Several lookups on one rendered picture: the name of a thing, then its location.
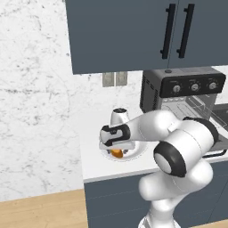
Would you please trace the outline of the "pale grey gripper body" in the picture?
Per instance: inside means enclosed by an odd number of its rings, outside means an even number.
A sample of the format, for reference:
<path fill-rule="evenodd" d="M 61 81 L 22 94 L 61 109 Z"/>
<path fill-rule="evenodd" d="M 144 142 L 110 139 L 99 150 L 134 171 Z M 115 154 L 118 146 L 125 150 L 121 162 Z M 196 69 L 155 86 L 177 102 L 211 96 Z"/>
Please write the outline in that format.
<path fill-rule="evenodd" d="M 123 143 L 117 143 L 112 146 L 106 146 L 102 142 L 99 142 L 99 148 L 101 150 L 133 150 L 135 148 L 134 142 L 123 142 Z"/>

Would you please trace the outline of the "orange-brown baguette bread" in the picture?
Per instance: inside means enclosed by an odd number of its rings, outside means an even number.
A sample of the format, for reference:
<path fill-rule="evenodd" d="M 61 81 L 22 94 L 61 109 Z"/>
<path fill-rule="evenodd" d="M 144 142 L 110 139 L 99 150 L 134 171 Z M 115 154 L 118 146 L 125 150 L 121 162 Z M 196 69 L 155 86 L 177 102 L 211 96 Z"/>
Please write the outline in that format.
<path fill-rule="evenodd" d="M 111 150 L 110 152 L 115 158 L 121 159 L 123 157 L 122 150 Z"/>

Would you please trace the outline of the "black toaster oven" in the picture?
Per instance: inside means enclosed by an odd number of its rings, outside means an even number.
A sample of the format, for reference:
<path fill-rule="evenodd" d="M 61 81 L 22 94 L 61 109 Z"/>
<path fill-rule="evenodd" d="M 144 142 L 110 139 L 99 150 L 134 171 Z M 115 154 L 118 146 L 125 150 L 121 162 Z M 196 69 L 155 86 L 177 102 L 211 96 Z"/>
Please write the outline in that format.
<path fill-rule="evenodd" d="M 225 80 L 226 75 L 212 67 L 145 70 L 142 73 L 140 108 L 143 113 L 162 110 L 164 99 L 197 96 L 212 110 Z M 213 90 L 209 89 L 212 82 L 216 83 Z M 199 89 L 192 91 L 191 85 L 195 83 Z M 173 91 L 176 85 L 181 87 L 179 93 Z"/>

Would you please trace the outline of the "toaster oven glass door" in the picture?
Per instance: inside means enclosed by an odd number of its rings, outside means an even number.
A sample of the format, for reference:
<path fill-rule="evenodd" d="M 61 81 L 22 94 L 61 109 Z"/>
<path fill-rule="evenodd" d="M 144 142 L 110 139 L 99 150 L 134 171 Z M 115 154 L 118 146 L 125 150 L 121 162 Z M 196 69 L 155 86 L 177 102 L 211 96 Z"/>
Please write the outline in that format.
<path fill-rule="evenodd" d="M 216 126 L 219 133 L 218 141 L 211 150 L 228 150 L 228 103 L 215 104 L 209 113 L 209 120 Z"/>

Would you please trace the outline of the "white round plate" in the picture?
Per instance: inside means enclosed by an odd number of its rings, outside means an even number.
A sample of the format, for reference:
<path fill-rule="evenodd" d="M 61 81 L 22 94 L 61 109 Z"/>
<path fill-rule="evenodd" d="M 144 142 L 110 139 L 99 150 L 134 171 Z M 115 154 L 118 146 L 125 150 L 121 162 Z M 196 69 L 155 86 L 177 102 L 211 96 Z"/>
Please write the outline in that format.
<path fill-rule="evenodd" d="M 140 157 L 147 149 L 146 142 L 134 142 L 135 148 L 133 150 L 128 150 L 127 154 L 123 153 L 123 157 L 121 159 L 115 158 L 112 154 L 109 154 L 107 150 L 101 150 L 101 153 L 107 159 L 111 159 L 114 161 L 130 161 L 133 159 L 137 159 Z"/>

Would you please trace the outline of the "dark blue base cupboard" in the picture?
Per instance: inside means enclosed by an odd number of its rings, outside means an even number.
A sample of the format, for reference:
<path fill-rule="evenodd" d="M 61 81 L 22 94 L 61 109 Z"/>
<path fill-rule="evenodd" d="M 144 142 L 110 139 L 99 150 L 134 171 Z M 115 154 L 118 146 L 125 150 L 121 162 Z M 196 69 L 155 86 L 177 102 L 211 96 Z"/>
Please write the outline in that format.
<path fill-rule="evenodd" d="M 216 162 L 212 168 L 212 182 L 175 208 L 174 218 L 182 228 L 228 219 L 228 161 Z M 139 180 L 138 175 L 133 175 L 87 183 L 88 228 L 138 228 L 150 207 L 139 194 Z"/>

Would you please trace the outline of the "grey wall socket plate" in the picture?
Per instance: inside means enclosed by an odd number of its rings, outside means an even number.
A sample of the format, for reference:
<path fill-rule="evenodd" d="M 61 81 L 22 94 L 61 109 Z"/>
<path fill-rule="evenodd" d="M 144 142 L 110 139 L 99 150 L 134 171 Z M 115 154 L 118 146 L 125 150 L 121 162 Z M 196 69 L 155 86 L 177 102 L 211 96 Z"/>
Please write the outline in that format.
<path fill-rule="evenodd" d="M 105 72 L 102 74 L 102 86 L 109 87 L 114 86 L 114 76 L 113 72 Z"/>
<path fill-rule="evenodd" d="M 126 86 L 127 85 L 127 72 L 120 71 L 116 73 L 116 86 Z"/>

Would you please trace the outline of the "dark blue wall cupboard door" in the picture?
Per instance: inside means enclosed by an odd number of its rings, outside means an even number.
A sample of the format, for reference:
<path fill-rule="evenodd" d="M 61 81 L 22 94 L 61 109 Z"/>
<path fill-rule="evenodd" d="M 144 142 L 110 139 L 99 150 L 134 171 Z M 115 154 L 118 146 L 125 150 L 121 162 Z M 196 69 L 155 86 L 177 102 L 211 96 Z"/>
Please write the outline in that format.
<path fill-rule="evenodd" d="M 179 0 L 66 0 L 75 74 L 164 69 L 166 9 Z"/>
<path fill-rule="evenodd" d="M 183 59 L 178 57 L 188 4 L 195 4 Z M 228 65 L 228 0 L 179 0 L 169 68 Z"/>

